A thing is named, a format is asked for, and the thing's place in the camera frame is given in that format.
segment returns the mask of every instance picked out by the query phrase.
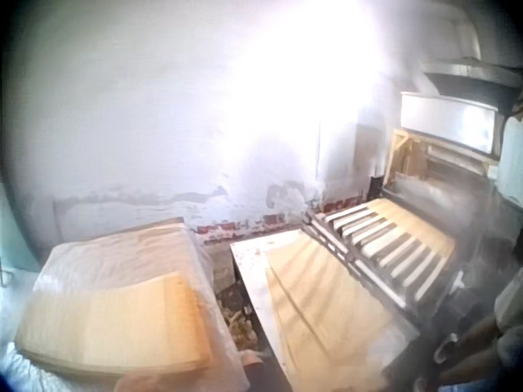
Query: peeling paint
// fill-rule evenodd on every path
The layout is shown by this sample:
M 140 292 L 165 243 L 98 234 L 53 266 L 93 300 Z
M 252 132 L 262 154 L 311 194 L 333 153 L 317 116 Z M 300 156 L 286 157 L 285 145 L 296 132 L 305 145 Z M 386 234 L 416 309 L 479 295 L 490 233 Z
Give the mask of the peeling paint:
M 221 185 L 213 190 L 210 194 L 201 194 L 198 192 L 185 192 L 175 194 L 170 198 L 161 198 L 156 194 L 124 194 L 121 190 L 116 195 L 111 194 L 90 194 L 85 197 L 72 197 L 56 200 L 56 211 L 59 215 L 64 215 L 69 209 L 79 204 L 99 204 L 99 203 L 124 203 L 133 206 L 162 206 L 179 202 L 191 202 L 205 204 L 211 198 L 228 196 L 226 189 Z

